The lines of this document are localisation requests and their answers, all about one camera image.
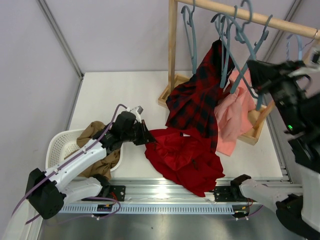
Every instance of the wooden clothing rack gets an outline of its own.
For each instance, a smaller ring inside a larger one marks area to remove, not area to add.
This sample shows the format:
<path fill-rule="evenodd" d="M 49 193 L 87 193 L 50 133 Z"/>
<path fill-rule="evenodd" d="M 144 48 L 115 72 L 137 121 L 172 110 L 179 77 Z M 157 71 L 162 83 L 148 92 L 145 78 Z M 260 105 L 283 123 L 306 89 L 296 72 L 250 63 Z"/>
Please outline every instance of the wooden clothing rack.
<path fill-rule="evenodd" d="M 176 39 L 177 39 L 177 15 L 178 15 L 178 2 L 188 4 L 193 6 L 195 3 L 196 7 L 207 9 L 217 13 L 226 13 L 230 16 L 235 15 L 235 7 L 222 4 L 219 2 L 211 1 L 211 0 L 169 0 L 169 32 L 168 32 L 168 85 L 158 98 L 158 104 L 167 107 L 166 100 L 172 90 L 179 84 L 185 83 L 189 80 L 186 76 L 175 74 L 175 67 L 176 67 Z M 249 21 L 250 19 L 250 12 L 245 9 L 238 8 L 236 11 L 236 18 Z M 269 16 L 259 14 L 259 13 L 252 13 L 252 23 L 266 25 Z M 318 34 L 318 29 L 304 26 L 301 24 L 285 21 L 278 18 L 271 18 L 268 23 L 269 28 L 278 29 L 281 31 L 289 32 L 292 34 L 297 34 L 303 37 L 307 37 L 310 39 L 315 39 L 313 46 L 316 44 L 320 44 L 320 33 Z M 307 61 L 309 59 L 310 51 L 308 51 L 303 56 L 303 61 Z M 258 142 L 263 123 L 265 118 L 268 114 L 272 111 L 275 107 L 275 103 L 272 101 L 269 105 L 262 106 L 259 111 L 251 111 L 248 113 L 248 119 L 251 121 L 253 128 L 241 135 L 238 139 L 254 145 Z"/>

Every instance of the wooden rod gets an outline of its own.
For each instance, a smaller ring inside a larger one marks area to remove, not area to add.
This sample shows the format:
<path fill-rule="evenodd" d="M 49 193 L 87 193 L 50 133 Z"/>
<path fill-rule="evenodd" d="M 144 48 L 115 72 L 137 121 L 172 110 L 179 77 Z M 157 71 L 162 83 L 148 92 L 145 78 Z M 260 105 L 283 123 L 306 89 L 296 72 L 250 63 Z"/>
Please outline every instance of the wooden rod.
<path fill-rule="evenodd" d="M 178 2 L 169 0 L 169 55 L 168 55 L 168 91 L 175 88 L 176 39 L 177 39 Z"/>
<path fill-rule="evenodd" d="M 194 0 L 176 0 L 177 2 L 193 5 Z M 202 9 L 207 9 L 210 11 L 214 11 L 217 13 L 226 13 L 230 16 L 235 15 L 235 8 L 233 6 L 225 5 L 222 3 L 210 1 L 210 0 L 195 0 L 195 5 Z M 238 19 L 249 20 L 250 12 L 248 10 L 244 10 L 238 8 L 236 17 Z M 252 22 L 260 25 L 265 25 L 269 16 L 253 13 L 252 14 Z M 304 36 L 310 39 L 319 39 L 320 40 L 320 32 L 316 34 L 317 29 L 313 27 L 308 27 L 300 24 L 296 24 L 293 22 L 281 20 L 279 18 L 271 18 L 269 25 L 270 28 L 282 30 L 285 32 L 289 32 L 292 34 L 298 34 L 300 36 Z"/>

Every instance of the white table surface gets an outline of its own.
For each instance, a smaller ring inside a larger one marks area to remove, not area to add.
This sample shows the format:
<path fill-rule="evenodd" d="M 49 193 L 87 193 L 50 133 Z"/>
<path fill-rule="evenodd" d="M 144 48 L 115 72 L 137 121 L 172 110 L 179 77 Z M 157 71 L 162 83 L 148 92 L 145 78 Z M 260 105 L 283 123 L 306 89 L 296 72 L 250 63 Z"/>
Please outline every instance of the white table surface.
<path fill-rule="evenodd" d="M 167 71 L 88 72 L 84 76 L 70 124 L 70 130 L 84 129 L 93 121 L 109 123 L 118 104 L 142 106 L 141 115 L 149 130 L 164 129 L 169 110 L 158 105 L 168 82 Z M 144 145 L 123 145 L 122 163 L 113 178 L 162 178 L 145 157 Z M 219 152 L 225 178 L 247 174 L 257 180 L 283 177 L 267 124 L 255 146 L 237 141 L 232 155 Z"/>

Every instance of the red cloth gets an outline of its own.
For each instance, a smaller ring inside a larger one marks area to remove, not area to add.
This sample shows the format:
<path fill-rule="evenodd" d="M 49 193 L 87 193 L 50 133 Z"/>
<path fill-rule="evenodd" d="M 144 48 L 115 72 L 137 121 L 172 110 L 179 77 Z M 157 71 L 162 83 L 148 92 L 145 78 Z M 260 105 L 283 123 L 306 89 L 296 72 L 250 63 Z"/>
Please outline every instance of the red cloth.
<path fill-rule="evenodd" d="M 205 197 L 205 192 L 215 188 L 216 179 L 225 176 L 220 158 L 211 151 L 210 138 L 201 137 L 195 128 L 150 132 L 157 142 L 145 145 L 145 156 L 164 178 Z"/>

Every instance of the metal floor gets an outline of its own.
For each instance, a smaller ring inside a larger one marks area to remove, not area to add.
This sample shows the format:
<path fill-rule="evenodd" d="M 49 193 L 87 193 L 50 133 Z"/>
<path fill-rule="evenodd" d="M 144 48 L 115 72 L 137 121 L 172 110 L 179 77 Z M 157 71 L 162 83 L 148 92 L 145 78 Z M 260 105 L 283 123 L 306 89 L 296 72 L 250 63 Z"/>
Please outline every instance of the metal floor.
<path fill-rule="evenodd" d="M 60 213 L 50 224 L 76 214 Z M 231 215 L 116 214 L 97 221 L 86 217 L 58 225 L 42 223 L 38 240 L 302 240 L 286 230 L 267 208 L 249 220 Z"/>

